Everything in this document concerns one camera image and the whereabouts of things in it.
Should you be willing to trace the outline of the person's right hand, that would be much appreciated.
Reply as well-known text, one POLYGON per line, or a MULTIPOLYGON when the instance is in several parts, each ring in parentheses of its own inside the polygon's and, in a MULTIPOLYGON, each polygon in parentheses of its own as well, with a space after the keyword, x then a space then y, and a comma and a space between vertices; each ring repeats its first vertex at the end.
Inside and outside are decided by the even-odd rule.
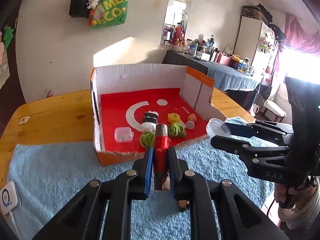
POLYGON ((288 187, 284 184, 274 185, 274 198, 279 205, 284 205, 288 197, 291 197, 291 201, 295 203, 286 209, 295 207, 297 210, 302 211, 304 209, 311 209, 317 203, 317 192, 318 192, 318 179, 315 179, 312 185, 307 185, 304 182, 302 185, 297 187, 288 187))

